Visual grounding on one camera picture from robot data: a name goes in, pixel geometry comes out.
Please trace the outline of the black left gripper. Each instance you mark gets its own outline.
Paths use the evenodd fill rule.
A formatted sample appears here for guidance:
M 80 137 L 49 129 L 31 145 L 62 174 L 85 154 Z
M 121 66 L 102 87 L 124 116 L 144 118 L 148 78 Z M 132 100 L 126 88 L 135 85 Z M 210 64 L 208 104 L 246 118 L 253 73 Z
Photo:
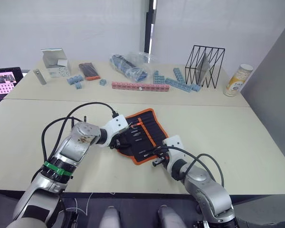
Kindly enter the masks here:
M 110 142 L 110 149 L 126 149 L 132 146 L 127 139 L 127 135 L 130 130 L 126 130 L 122 133 L 115 135 Z

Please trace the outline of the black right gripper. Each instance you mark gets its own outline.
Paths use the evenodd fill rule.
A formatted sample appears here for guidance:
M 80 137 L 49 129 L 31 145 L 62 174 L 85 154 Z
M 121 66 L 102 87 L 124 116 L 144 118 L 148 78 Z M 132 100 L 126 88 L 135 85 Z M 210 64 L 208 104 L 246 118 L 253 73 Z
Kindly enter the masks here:
M 168 163 L 169 163 L 169 155 L 168 155 L 168 152 L 160 152 L 157 154 L 158 156 L 158 159 L 154 160 L 152 162 L 152 165 L 154 167 L 156 167 L 157 165 L 159 164 L 162 164 L 163 166 L 167 166 Z

